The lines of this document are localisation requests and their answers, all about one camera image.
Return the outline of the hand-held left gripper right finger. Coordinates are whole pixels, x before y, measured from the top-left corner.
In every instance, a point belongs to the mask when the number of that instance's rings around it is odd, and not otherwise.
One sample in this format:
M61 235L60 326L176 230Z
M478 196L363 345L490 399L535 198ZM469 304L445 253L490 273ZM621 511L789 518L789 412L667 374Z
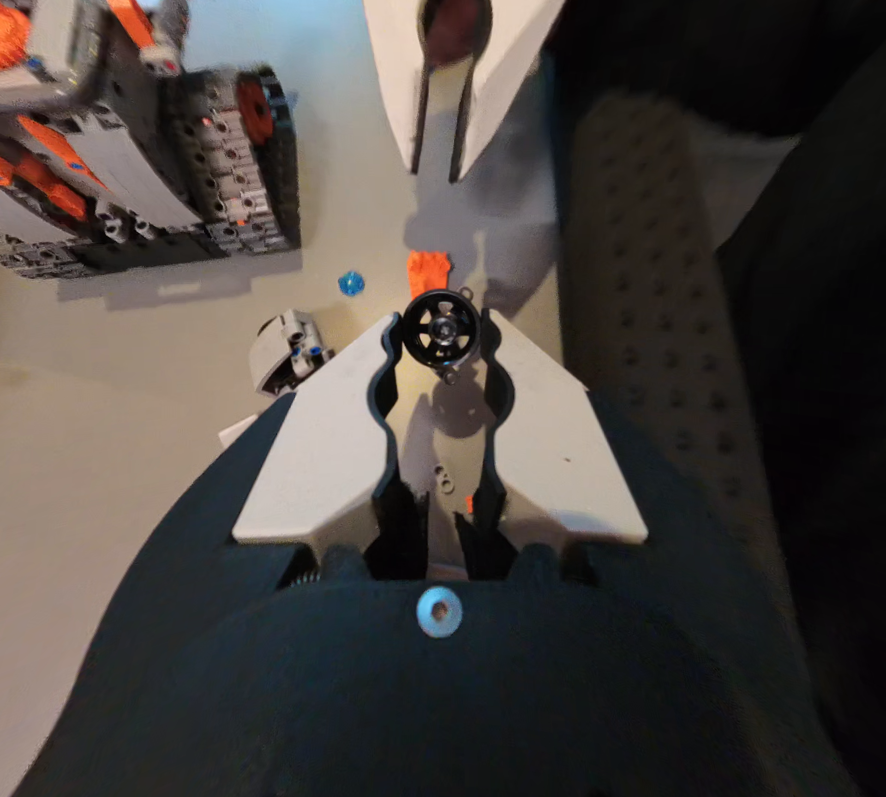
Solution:
M468 515L454 516L471 581L507 577L519 552L556 557L579 543L643 545L648 526L590 391L494 309L484 309L480 354L485 433Z

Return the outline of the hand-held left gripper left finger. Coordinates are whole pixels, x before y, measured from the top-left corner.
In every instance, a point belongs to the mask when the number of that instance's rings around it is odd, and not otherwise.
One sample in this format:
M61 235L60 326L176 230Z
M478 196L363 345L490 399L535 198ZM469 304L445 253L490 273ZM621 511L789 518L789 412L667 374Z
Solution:
M232 529L239 545L338 546L381 579L422 579L427 501L401 476L387 417L398 402L402 316L382 317L291 394Z

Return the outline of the black toy wheel assembly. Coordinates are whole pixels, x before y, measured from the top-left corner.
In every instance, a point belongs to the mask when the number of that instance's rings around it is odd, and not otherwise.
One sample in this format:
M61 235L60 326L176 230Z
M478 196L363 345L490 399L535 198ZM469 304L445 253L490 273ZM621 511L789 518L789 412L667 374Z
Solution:
M479 355L481 317L471 293L434 289L417 295L401 314L401 331L409 356L449 387Z

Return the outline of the grey orange block assembly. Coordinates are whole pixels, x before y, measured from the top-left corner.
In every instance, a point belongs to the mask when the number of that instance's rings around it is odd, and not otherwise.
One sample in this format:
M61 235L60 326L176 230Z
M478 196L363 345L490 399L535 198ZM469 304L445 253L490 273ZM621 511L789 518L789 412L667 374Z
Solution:
M260 326L248 357L251 383L258 394L276 398L294 391L333 357L312 314L290 309Z

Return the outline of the black dimpled foam pad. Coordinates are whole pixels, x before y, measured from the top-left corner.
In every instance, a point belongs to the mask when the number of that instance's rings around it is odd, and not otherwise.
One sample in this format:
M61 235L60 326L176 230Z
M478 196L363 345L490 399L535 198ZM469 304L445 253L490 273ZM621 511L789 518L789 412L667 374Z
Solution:
M710 225L672 103L599 97L573 129L563 358L702 490L775 602L791 606Z

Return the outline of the orange wedge block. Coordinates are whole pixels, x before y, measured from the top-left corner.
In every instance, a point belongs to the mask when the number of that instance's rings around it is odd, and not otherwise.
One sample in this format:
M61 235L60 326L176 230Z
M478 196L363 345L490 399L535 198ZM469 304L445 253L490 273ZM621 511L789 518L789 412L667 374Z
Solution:
M410 299L430 292L449 289L452 269L445 251L412 250L407 257L407 282Z

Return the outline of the tracked toy robot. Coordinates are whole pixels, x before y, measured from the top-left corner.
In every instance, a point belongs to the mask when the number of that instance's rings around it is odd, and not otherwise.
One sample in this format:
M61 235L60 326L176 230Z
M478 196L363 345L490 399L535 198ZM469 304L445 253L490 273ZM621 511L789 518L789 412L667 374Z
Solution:
M74 280L301 245L268 64L187 70L190 0L2 0L1 262Z

